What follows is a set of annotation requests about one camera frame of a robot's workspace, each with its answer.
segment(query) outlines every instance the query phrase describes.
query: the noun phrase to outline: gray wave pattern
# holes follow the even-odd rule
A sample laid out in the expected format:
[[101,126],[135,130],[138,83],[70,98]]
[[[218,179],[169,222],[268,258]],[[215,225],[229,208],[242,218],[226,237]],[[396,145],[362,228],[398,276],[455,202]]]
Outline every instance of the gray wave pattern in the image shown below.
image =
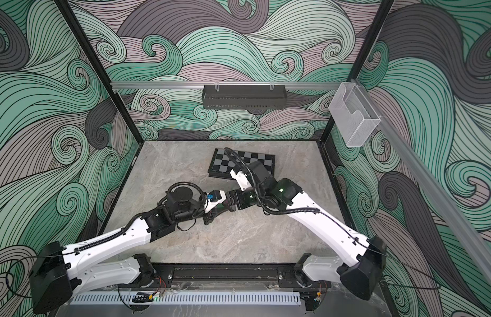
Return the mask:
[[55,160],[52,135],[64,125],[83,129],[88,112],[63,114],[32,123],[15,134],[0,150],[0,187],[12,181],[62,166]]
[[300,95],[293,92],[287,92],[286,107],[300,107],[310,105],[323,95]]
[[418,187],[405,175],[391,171],[379,181],[378,193],[379,199],[389,210],[394,210],[399,200],[402,201],[407,230],[420,247],[427,263],[458,295],[487,310],[455,268]]
[[[135,94],[124,95],[122,99],[124,104],[130,104]],[[92,110],[85,121],[85,136],[89,140],[89,143],[94,148],[100,150],[104,149],[108,145],[110,136],[108,131],[101,126],[105,123],[113,121],[117,108],[111,100],[111,98],[104,99],[98,103]]]
[[0,72],[15,71],[29,60],[29,45],[20,28],[0,9],[0,27],[6,32],[9,44],[0,34]]
[[[0,265],[8,262],[16,262],[17,260],[21,260],[25,257],[35,256],[36,253],[34,250],[24,245],[13,245],[9,246],[5,249],[0,250]],[[14,285],[17,293],[21,295],[28,295],[30,285],[29,285],[29,271],[32,269],[35,260],[33,258],[21,260],[17,266],[11,270],[13,276],[8,276],[9,285]],[[0,301],[4,300],[4,297],[7,296],[7,289],[5,285],[5,274],[0,274]],[[10,317],[13,316],[14,312],[18,309],[23,298],[18,296],[12,296],[1,308],[0,308],[0,317]]]
[[247,19],[244,16],[251,12],[249,3],[240,6],[239,0],[229,0],[228,5],[232,15],[215,0],[147,0],[127,17],[117,34],[139,39],[157,34],[177,43],[207,26],[249,34],[260,29],[268,16],[268,0],[256,0],[256,10]]
[[80,232],[80,235],[78,236],[76,241],[77,242],[85,241],[87,239],[94,238],[95,236],[97,236],[98,225],[99,225],[99,219],[97,218],[96,206],[94,206],[94,209],[92,210],[92,213],[90,214],[90,217],[87,220],[85,227]]
[[388,44],[389,59],[422,58],[435,64],[446,76],[453,93],[472,104],[491,103],[491,60],[484,54],[491,47],[491,29],[471,47],[463,61],[462,32],[458,23],[442,9],[414,4],[390,14],[379,40]]
[[491,48],[491,28],[476,41],[466,60],[466,70],[473,76],[484,77],[491,75],[491,58],[487,52]]
[[208,140],[212,131],[184,131],[177,129],[161,129],[157,141],[164,140]]

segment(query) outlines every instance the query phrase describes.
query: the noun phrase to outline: black housing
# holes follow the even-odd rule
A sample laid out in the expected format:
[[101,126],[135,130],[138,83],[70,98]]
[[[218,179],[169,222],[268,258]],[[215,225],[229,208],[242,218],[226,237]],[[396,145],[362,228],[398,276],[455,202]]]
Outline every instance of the black housing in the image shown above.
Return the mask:
[[371,298],[386,264],[384,255],[387,251],[387,245],[381,238],[375,236],[370,239],[369,249],[371,250],[365,251],[363,257],[357,257],[359,262],[355,265],[349,267],[343,264],[337,269],[342,284],[363,300]]
[[202,98],[205,109],[284,109],[287,93],[284,85],[205,85]]

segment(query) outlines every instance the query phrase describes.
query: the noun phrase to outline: black square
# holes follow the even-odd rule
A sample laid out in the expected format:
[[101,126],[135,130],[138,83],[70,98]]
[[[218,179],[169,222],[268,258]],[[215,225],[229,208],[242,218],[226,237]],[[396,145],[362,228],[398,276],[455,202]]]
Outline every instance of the black square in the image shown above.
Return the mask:
[[[247,164],[257,160],[260,161],[263,163],[268,173],[274,175],[275,155],[245,151],[237,151],[237,154],[239,154]],[[229,157],[224,153],[224,149],[215,149],[208,168],[209,176],[230,180],[232,179],[230,171],[233,170],[234,165],[235,164],[230,161]]]

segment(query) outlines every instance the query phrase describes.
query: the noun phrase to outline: black motor housing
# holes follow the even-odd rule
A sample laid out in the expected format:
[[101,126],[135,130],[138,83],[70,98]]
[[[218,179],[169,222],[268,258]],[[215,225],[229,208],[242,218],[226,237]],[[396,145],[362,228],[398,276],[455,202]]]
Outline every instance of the black motor housing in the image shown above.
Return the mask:
[[342,284],[354,295],[369,300],[383,274],[387,245],[375,236],[369,240],[369,249],[359,256],[358,263],[349,267],[343,264],[337,269]]

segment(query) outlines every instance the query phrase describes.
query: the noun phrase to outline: black metal frame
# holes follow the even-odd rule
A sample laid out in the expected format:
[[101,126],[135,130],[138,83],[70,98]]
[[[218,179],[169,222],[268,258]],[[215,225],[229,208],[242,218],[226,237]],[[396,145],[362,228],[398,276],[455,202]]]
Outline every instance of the black metal frame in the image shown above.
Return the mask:
[[[249,282],[254,283],[253,288],[258,288],[254,289],[255,291],[270,289],[282,291],[285,288],[298,292],[305,302],[305,309],[314,311],[319,306],[319,302],[316,301],[318,292],[324,290],[326,286],[331,288],[332,283],[317,281],[308,284],[307,287],[300,286],[296,278],[297,265],[298,263],[152,263],[156,275],[166,283],[166,287],[176,291],[198,289],[205,284],[216,282]],[[148,288],[132,287],[131,290],[154,291],[164,286],[154,279]],[[121,284],[120,287],[131,287],[131,285]]]
[[[358,52],[358,56],[356,57],[355,62],[353,63],[353,67],[350,70],[350,74],[347,76],[346,81],[351,82],[353,79],[357,79],[362,67],[365,64],[369,53],[371,52],[374,44],[376,43],[376,39],[383,27],[384,21],[387,19],[388,13],[394,4],[394,0],[382,0],[379,8],[377,9],[376,16],[374,16],[374,20],[372,20],[371,25],[369,26],[369,31],[365,36],[364,43]],[[330,131],[334,127],[335,121],[328,120],[327,125],[325,126],[325,130],[321,135],[319,141],[325,143],[330,135]]]
[[67,0],[54,0],[54,2],[57,5],[58,10],[64,17],[67,25],[71,29],[71,32],[73,33],[74,37],[80,44],[81,49],[89,59],[90,65],[96,72],[97,77],[101,80],[104,88],[108,92],[108,95],[110,96],[111,100],[115,104],[115,107],[122,115],[122,118],[126,122],[129,130],[131,130],[131,132],[133,133],[134,139],[136,139],[136,142],[138,142],[139,145],[143,145],[144,140],[141,137],[140,131],[138,131],[138,128],[134,124],[133,119],[129,115],[126,105],[123,104],[120,95],[118,93],[115,93],[111,88],[111,79],[109,78],[108,73],[106,73],[106,70],[104,69],[101,62],[99,61],[96,52],[92,48],[89,39],[85,35],[84,29],[81,27],[76,16],[74,15],[74,12],[71,9],[69,2]]
[[99,228],[99,231],[97,235],[101,235],[104,233],[104,229],[106,228],[106,225],[108,224],[108,221],[111,217],[111,212],[115,209],[115,206],[117,205],[118,199],[120,198],[120,194],[122,193],[123,187],[126,185],[126,181],[129,178],[129,175],[131,174],[131,171],[133,170],[134,163],[136,162],[136,159],[138,158],[138,155],[140,155],[140,151],[143,148],[143,144],[138,145],[138,149],[136,150],[136,154],[134,155],[133,161],[131,163],[131,166],[129,166],[126,175],[123,177],[122,184],[118,188],[117,194],[115,195],[115,198],[113,199],[110,209],[108,213],[106,214],[106,217],[103,220],[103,223],[101,224],[101,227]]
[[[118,111],[121,113],[123,119],[125,120],[128,128],[132,131],[135,140],[138,142],[139,147],[136,152],[135,157],[137,157],[142,149],[142,146],[144,144],[144,140],[141,137],[136,125],[134,124],[132,118],[130,117],[126,106],[124,105],[120,95],[118,93],[115,93],[110,85],[111,80],[106,73],[105,69],[101,65],[99,59],[97,58],[97,55],[94,51],[94,49],[91,47],[89,39],[86,37],[83,28],[79,24],[76,16],[74,15],[73,11],[71,10],[71,7],[68,3],[67,0],[54,0],[55,3],[57,4],[57,7],[59,8],[60,12],[64,16],[64,19],[66,20],[67,24],[71,28],[71,31],[73,32],[74,36],[76,37],[77,41],[79,42],[81,48],[83,49],[84,53],[87,55],[91,66],[94,68],[96,71],[99,79],[103,83],[104,87],[106,88],[106,91],[110,95],[110,98],[112,99],[113,103],[117,107]],[[383,23],[389,13],[390,8],[392,7],[392,4],[394,3],[394,0],[382,0],[382,3],[379,6],[379,9],[376,13],[376,16],[374,17],[374,21],[372,22],[368,34],[365,38],[365,41],[360,48],[360,52],[358,54],[358,57],[356,58],[356,61],[351,68],[350,74],[348,75],[347,81],[351,81],[351,79],[356,79],[360,73],[361,68],[363,67],[366,58],[368,57],[370,51],[372,50],[372,47],[374,46],[374,43],[376,42],[376,38],[379,35],[379,32],[383,26]],[[247,140],[233,140],[233,141],[310,141],[310,142],[317,142],[318,143],[318,148],[322,157],[322,160],[325,164],[325,168],[327,170],[328,176],[330,178],[332,188],[335,192],[339,207],[342,211],[343,217],[344,217],[344,222],[346,225],[348,225],[350,228],[355,229],[355,225],[353,223],[351,214],[349,209],[347,208],[346,201],[344,199],[344,196],[342,194],[342,191],[340,189],[340,186],[337,182],[337,180],[334,177],[334,171],[333,168],[330,164],[330,160],[328,157],[328,154],[325,149],[325,142],[327,141],[330,132],[335,124],[335,121],[333,120],[332,117],[329,118],[327,125],[325,126],[325,129],[321,135],[321,137],[318,139],[306,139],[306,140],[295,140],[295,139],[288,139],[288,140],[257,140],[257,139],[247,139]],[[184,140],[164,140],[164,141],[208,141],[208,140],[202,140],[202,139],[184,139]],[[122,182],[117,195],[115,196],[115,199],[113,200],[112,205],[110,206],[110,210],[106,216],[106,219],[103,221],[103,224],[99,230],[99,234],[102,234],[106,224],[111,216],[111,213],[114,209],[114,207],[117,204],[118,198],[120,196],[120,193],[122,192],[122,189],[127,181],[127,178],[129,174],[131,173],[133,166],[130,166],[126,176],[124,178],[124,181]],[[173,286],[174,282],[194,282],[194,281],[200,281],[200,282],[210,282],[212,279],[214,282],[217,280],[221,281],[236,281],[236,282],[247,282],[247,281],[254,281],[254,282],[267,282],[272,284],[272,287],[280,287],[280,288],[292,288],[293,291],[300,292],[301,296],[304,296],[306,298],[310,298],[310,301],[317,296],[317,292],[319,291],[319,284],[317,286],[311,286],[309,288],[300,288],[299,284],[297,283],[294,275],[294,266],[295,263],[269,263],[269,264],[226,264],[226,263],[217,263],[217,264],[164,264],[164,263],[153,263],[154,268],[157,270],[157,272],[161,275],[161,278],[167,283],[168,287]],[[190,270],[191,274],[189,276],[182,276],[179,273]],[[384,296],[384,299],[386,303],[388,304],[388,307],[391,311],[391,314],[393,317],[399,316],[399,313],[396,309],[396,306],[394,304],[393,298],[388,290],[388,287],[383,286],[382,283],[380,283],[382,293]],[[54,310],[50,313],[50,315],[55,315],[57,310]]]

